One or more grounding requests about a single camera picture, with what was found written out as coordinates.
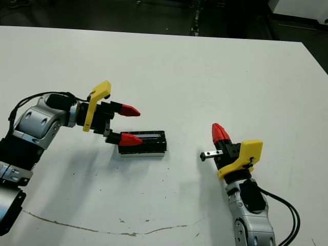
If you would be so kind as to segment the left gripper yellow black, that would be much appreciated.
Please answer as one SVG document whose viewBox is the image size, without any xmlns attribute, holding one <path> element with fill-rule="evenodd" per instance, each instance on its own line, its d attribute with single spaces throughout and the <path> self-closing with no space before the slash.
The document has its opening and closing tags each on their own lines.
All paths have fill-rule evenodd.
<svg viewBox="0 0 328 246">
<path fill-rule="evenodd" d="M 106 138 L 106 143 L 118 146 L 136 146 L 142 143 L 142 139 L 129 133 L 110 133 L 110 120 L 114 112 L 126 117 L 139 117 L 141 113 L 131 105 L 111 101 L 98 102 L 108 99 L 111 94 L 111 83 L 107 80 L 95 86 L 82 102 L 76 116 L 76 124 L 82 126 L 84 132 L 93 130 L 95 134 L 101 134 Z"/>
</svg>

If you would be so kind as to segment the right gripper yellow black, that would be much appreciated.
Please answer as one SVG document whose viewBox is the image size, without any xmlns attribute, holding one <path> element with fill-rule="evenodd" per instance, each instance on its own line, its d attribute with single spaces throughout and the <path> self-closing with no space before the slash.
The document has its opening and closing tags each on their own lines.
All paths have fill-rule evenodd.
<svg viewBox="0 0 328 246">
<path fill-rule="evenodd" d="M 201 161 L 212 158 L 215 161 L 218 178 L 226 183 L 251 178 L 254 165 L 259 162 L 263 147 L 261 140 L 245 140 L 232 143 L 224 127 L 212 124 L 214 151 L 200 154 Z"/>
</svg>

